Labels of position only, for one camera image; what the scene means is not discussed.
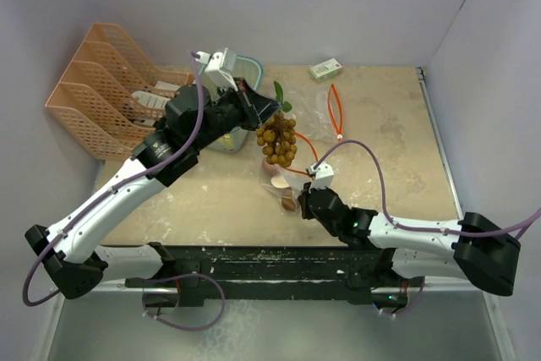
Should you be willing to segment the clear bag of mushrooms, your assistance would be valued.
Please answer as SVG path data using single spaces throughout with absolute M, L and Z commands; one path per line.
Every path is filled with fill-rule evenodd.
M 281 205 L 281 197 L 282 196 L 292 196 L 297 200 L 297 197 L 299 195 L 299 192 L 302 190 L 303 185 L 307 182 L 309 179 L 309 175 L 306 173 L 305 170 L 295 169 L 293 167 L 281 167 L 280 165 L 276 164 L 277 168 L 280 170 L 280 174 L 288 181 L 290 187 L 288 189 L 276 189 L 271 185 L 271 177 L 268 181 L 268 187 L 269 190 L 278 196 L 280 205 Z

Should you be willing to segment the brown longan fruit cluster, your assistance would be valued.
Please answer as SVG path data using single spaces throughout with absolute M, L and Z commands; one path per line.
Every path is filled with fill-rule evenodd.
M 273 86 L 281 109 L 257 129 L 256 141 L 269 165 L 289 169 L 298 150 L 295 129 L 297 122 L 290 115 L 292 104 L 285 100 L 281 84 L 274 81 Z

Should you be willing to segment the clear zip bag red seal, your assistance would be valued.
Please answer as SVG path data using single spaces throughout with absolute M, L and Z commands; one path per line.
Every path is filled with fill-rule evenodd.
M 292 87 L 286 89 L 285 98 L 292 104 L 290 114 L 301 134 L 312 141 L 342 141 L 342 101 L 333 84 Z

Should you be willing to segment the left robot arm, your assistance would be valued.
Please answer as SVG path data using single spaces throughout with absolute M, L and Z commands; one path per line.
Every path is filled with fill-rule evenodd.
M 158 243 L 105 247 L 102 240 L 132 211 L 175 183 L 198 163 L 208 145 L 235 128 L 255 131 L 282 108 L 242 78 L 211 100 L 200 84 L 184 85 L 165 105 L 164 116 L 118 172 L 82 206 L 50 227 L 34 225 L 25 238 L 67 299 L 80 298 L 101 282 L 147 279 L 164 287 L 174 260 Z

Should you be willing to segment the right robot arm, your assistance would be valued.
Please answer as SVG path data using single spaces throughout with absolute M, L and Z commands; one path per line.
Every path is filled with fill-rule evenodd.
M 384 214 L 350 207 L 329 188 L 309 183 L 298 196 L 302 218 L 315 219 L 351 249 L 383 250 L 392 256 L 380 261 L 377 279 L 386 286 L 400 280 L 438 276 L 469 281 L 476 288 L 510 297 L 514 291 L 521 244 L 488 218 L 468 212 L 461 220 L 415 221 L 407 230 Z

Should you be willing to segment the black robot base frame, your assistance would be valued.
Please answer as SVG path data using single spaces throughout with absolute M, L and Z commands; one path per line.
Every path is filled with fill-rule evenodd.
M 207 299 L 346 301 L 401 309 L 423 280 L 392 269 L 391 249 L 273 246 L 159 245 L 164 261 L 151 277 L 131 277 L 127 287 L 178 293 L 179 305 Z

